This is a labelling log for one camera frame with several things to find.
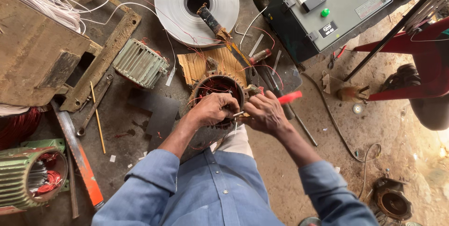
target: blue shirt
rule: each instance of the blue shirt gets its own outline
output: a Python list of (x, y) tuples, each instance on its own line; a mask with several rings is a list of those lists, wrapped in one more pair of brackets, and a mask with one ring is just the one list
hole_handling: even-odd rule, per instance
[[(373, 213), (346, 189), (331, 164), (299, 169), (305, 193), (322, 225), (378, 225)], [(210, 149), (179, 165), (171, 152), (154, 150), (93, 217), (97, 225), (283, 225), (274, 215), (256, 162), (246, 154)]]

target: green button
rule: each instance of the green button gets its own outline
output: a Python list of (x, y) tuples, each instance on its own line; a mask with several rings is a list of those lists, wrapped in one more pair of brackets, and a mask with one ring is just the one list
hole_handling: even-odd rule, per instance
[(329, 15), (329, 13), (330, 13), (329, 9), (324, 9), (324, 10), (321, 12), (321, 15), (322, 15), (323, 17), (327, 17), (327, 16)]

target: white paper strip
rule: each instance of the white paper strip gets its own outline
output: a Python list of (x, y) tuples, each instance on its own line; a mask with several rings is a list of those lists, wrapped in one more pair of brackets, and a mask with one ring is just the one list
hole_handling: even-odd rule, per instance
[(279, 57), (281, 56), (281, 50), (278, 52), (278, 56), (276, 57), (276, 61), (274, 62), (273, 72), (271, 72), (271, 75), (274, 75), (274, 72), (276, 71), (276, 67), (278, 66)]
[(254, 54), (255, 50), (257, 49), (257, 47), (258, 47), (259, 44), (261, 43), (263, 37), (264, 37), (264, 35), (261, 34), (261, 36), (259, 37), (259, 39), (257, 40), (257, 42), (255, 43), (253, 49), (252, 49), (251, 52), (250, 52), (250, 57), (252, 57), (252, 55)]
[(173, 67), (171, 70), (170, 76), (168, 77), (167, 83), (165, 83), (166, 86), (170, 86), (171, 80), (173, 80), (173, 76), (175, 75), (176, 67)]

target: shirt sleeve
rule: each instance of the shirt sleeve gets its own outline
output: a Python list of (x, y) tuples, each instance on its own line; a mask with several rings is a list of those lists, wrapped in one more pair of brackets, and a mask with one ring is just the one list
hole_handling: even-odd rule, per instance
[(150, 152), (126, 174), (125, 183), (95, 214), (92, 225), (157, 225), (176, 191), (178, 169), (173, 153)]
[(329, 162), (322, 160), (303, 166), (299, 173), (323, 226), (379, 225), (373, 212), (347, 190), (348, 184)]

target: hand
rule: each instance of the hand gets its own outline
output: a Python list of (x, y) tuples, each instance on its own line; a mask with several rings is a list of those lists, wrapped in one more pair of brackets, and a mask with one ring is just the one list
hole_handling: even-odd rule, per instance
[(239, 110), (237, 99), (230, 93), (211, 93), (202, 98), (187, 114), (201, 127), (216, 125), (226, 117), (232, 118)]
[(278, 137), (291, 127), (281, 104), (271, 91), (267, 91), (265, 96), (259, 93), (250, 97), (249, 103), (245, 103), (243, 109), (250, 117), (240, 117), (239, 121), (255, 130)]

